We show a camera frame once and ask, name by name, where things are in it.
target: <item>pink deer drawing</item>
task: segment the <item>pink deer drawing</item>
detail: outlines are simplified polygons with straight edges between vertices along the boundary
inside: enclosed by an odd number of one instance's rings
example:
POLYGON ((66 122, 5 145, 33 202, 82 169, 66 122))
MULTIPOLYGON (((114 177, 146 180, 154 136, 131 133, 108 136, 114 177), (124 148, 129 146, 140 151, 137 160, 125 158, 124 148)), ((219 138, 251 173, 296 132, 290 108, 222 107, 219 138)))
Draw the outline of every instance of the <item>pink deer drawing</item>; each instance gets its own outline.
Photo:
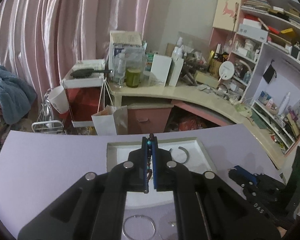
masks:
POLYGON ((226 5, 225 5, 225 8, 223 9, 223 15, 230 14, 229 17, 234 18, 234 11, 228 9, 228 1, 229 0, 226 0, 226 5))

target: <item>cream desk top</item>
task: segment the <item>cream desk top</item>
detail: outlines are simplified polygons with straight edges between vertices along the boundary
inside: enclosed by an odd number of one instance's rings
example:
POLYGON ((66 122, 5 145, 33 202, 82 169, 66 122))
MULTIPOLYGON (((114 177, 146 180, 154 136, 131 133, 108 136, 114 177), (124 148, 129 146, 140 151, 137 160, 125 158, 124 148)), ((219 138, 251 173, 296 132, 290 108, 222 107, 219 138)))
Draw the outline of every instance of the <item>cream desk top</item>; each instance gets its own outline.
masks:
POLYGON ((256 124, 252 125, 247 118, 236 111, 233 105, 214 93, 207 94, 197 90, 195 87, 183 84, 178 84, 176 87, 151 86, 123 87, 119 89, 111 83, 110 90, 110 93, 114 96, 115 106, 121 106, 122 97, 148 97, 181 100, 213 110, 232 122, 244 124, 262 145, 274 165, 278 169, 281 169, 283 166, 285 161, 284 154, 281 152, 280 147, 270 138, 267 130, 260 129, 256 124))

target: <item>pink drawer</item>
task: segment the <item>pink drawer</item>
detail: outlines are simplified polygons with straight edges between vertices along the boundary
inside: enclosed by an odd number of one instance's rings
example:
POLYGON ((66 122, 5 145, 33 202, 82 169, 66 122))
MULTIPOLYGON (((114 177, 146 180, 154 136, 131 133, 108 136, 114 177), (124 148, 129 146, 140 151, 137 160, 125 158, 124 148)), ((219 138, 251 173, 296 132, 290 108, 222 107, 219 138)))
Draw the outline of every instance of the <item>pink drawer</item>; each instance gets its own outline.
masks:
POLYGON ((171 108, 128 109, 128 133, 161 133, 167 124, 171 108))

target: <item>pile of clothes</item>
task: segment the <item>pile of clothes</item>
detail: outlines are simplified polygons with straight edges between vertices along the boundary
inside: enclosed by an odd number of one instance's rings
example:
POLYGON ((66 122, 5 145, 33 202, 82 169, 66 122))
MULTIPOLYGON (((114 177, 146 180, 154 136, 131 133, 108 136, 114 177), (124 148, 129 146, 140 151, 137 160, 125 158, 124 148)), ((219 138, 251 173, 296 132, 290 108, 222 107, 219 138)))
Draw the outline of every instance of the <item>pile of clothes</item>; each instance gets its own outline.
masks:
POLYGON ((30 111, 37 97, 34 89, 0 66, 0 150, 11 129, 30 111))

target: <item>blue fleece blanket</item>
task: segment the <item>blue fleece blanket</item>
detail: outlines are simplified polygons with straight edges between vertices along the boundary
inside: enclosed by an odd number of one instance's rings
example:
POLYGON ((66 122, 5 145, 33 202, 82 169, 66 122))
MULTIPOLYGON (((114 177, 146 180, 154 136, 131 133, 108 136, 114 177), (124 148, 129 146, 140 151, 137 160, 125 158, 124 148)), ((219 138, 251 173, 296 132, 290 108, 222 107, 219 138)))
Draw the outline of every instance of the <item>blue fleece blanket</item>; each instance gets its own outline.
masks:
POLYGON ((37 94, 18 76, 0 66, 0 105, 7 124, 17 123, 31 109, 37 94))

